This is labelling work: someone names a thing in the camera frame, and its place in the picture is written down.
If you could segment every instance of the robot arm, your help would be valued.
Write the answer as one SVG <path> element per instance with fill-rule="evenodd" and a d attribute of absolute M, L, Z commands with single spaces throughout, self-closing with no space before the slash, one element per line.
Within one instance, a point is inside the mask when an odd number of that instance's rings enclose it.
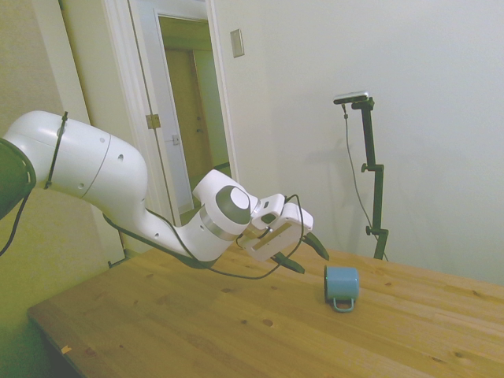
<path fill-rule="evenodd" d="M 260 200 L 218 171 L 194 190 L 199 212 L 174 227 L 145 207 L 147 170 L 137 149 L 76 120 L 62 124 L 60 116 L 30 112 L 13 123 L 4 140 L 33 166 L 35 187 L 46 185 L 57 149 L 50 189 L 93 204 L 115 228 L 196 268 L 212 265 L 237 238 L 253 257 L 265 260 L 313 227 L 313 218 L 282 195 Z"/>

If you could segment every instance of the white wall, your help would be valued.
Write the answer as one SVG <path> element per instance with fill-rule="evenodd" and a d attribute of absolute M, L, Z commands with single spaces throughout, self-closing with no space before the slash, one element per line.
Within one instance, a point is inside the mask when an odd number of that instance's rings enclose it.
<path fill-rule="evenodd" d="M 300 194 L 326 246 L 372 256 L 332 104 L 365 89 L 385 164 L 388 257 L 504 284 L 501 2 L 211 0 L 210 9 L 247 189 Z M 233 59 L 236 28 L 245 56 Z M 360 113 L 349 121 L 371 212 Z"/>

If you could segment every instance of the table surface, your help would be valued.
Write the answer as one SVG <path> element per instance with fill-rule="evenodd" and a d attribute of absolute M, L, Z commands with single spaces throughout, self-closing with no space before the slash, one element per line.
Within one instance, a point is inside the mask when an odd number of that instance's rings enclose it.
<path fill-rule="evenodd" d="M 304 275 L 191 269 L 158 250 L 28 311 L 82 376 L 504 376 L 504 287 L 302 246 Z M 324 266 L 352 266 L 351 313 L 324 300 Z M 273 267 L 230 248 L 216 269 Z"/>

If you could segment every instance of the cable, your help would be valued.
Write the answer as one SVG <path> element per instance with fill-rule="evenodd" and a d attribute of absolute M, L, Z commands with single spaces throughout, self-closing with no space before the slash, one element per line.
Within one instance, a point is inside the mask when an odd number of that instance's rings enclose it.
<path fill-rule="evenodd" d="M 303 216 L 302 216 L 302 207 L 301 207 L 301 202 L 299 201 L 299 196 L 298 195 L 292 195 L 291 197 L 289 198 L 286 198 L 285 199 L 285 203 L 289 202 L 291 199 L 293 199 L 294 197 L 296 197 L 297 199 L 297 202 L 298 202 L 298 207 L 299 207 L 299 212 L 301 213 L 301 236 L 299 236 L 299 241 L 298 243 L 296 244 L 296 246 L 292 249 L 292 251 L 286 256 L 286 258 L 289 258 L 290 256 L 292 256 L 294 254 L 294 252 L 296 250 L 298 250 L 299 246 L 301 245 L 301 242 L 302 242 L 302 237 L 304 236 L 304 233 L 305 233 L 305 225 L 304 225 L 304 220 L 303 220 Z M 275 272 L 280 266 L 282 266 L 280 263 L 277 264 L 274 268 L 272 268 L 271 270 L 269 270 L 267 273 L 263 274 L 262 276 L 243 276 L 243 275 L 239 275 L 239 274 L 234 274 L 234 273 L 229 273 L 229 272 L 222 272 L 220 270 L 217 270 L 217 269 L 214 269 L 214 268 L 211 268 L 209 266 L 206 266 L 202 261 L 199 261 L 190 251 L 189 249 L 186 247 L 186 245 L 183 243 L 182 239 L 180 238 L 178 232 L 176 231 L 175 227 L 173 226 L 173 224 L 171 224 L 166 218 L 164 218 L 162 215 L 159 215 L 159 214 L 156 214 L 154 211 L 152 210 L 148 210 L 150 213 L 156 215 L 157 217 L 160 217 L 162 220 L 164 220 L 166 222 L 166 224 L 172 229 L 173 233 L 175 234 L 175 237 L 177 238 L 177 240 L 179 241 L 180 245 L 182 246 L 182 248 L 189 254 L 189 256 L 191 256 L 196 262 L 198 262 L 198 264 L 200 264 L 204 269 L 208 269 L 209 271 L 211 272 L 214 272 L 214 273 L 217 273 L 217 274 L 221 274 L 223 276 L 229 276 L 229 277 L 235 277 L 235 278 L 242 278 L 242 279 L 245 279 L 245 280 L 261 280 L 263 278 L 266 278 L 267 276 L 269 276 L 271 273 Z"/>
<path fill-rule="evenodd" d="M 369 228 L 372 228 L 371 220 L 369 219 L 368 212 L 365 211 L 365 207 L 362 204 L 361 194 L 359 193 L 358 186 L 357 186 L 357 179 L 355 177 L 354 161 L 352 160 L 352 154 L 350 153 L 350 144 L 348 143 L 348 114 L 347 114 L 347 108 L 345 107 L 345 104 L 341 104 L 341 107 L 343 108 L 343 113 L 344 113 L 343 118 L 345 118 L 346 151 L 348 151 L 348 158 L 350 159 L 350 167 L 352 168 L 352 177 L 354 178 L 355 193 L 357 193 L 357 198 L 359 200 L 359 204 L 361 205 L 361 209 L 364 212 L 364 215 L 365 215 L 366 219 L 368 220 Z M 378 237 L 376 235 L 373 235 L 373 236 L 375 237 L 376 241 L 378 241 Z M 384 252 L 384 257 L 385 257 L 385 260 L 388 261 L 388 257 L 385 254 L 385 252 Z"/>
<path fill-rule="evenodd" d="M 14 240 L 14 236 L 16 235 L 17 225 L 19 224 L 19 219 L 21 218 L 21 214 L 23 213 L 24 205 L 26 204 L 26 201 L 28 200 L 28 196 L 30 195 L 30 193 L 28 193 L 26 195 L 26 197 L 23 198 L 23 202 L 21 203 L 21 206 L 19 207 L 19 210 L 17 211 L 16 219 L 14 220 L 13 230 L 10 232 L 10 237 L 9 237 L 9 240 L 7 241 L 7 244 L 0 251 L 0 257 L 6 252 L 6 250 L 9 249 L 10 243 L 12 243 Z"/>

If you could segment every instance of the door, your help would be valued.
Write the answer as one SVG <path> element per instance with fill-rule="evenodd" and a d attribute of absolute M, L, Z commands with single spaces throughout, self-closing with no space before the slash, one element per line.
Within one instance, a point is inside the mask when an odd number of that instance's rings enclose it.
<path fill-rule="evenodd" d="M 191 190 L 212 167 L 208 130 L 192 50 L 166 50 L 173 100 Z"/>

